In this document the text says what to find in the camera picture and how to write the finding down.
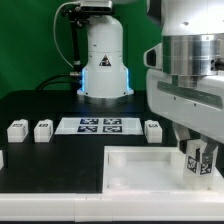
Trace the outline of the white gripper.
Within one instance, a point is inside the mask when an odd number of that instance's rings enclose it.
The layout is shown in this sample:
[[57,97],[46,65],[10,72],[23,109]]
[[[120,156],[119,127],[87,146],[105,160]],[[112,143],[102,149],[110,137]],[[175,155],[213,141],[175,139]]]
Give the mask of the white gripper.
[[211,164],[218,142],[224,144],[224,72],[202,78],[191,89],[177,87],[169,75],[149,69],[146,84],[151,111],[176,122],[173,130],[178,149],[186,153],[192,129],[202,134],[202,163]]

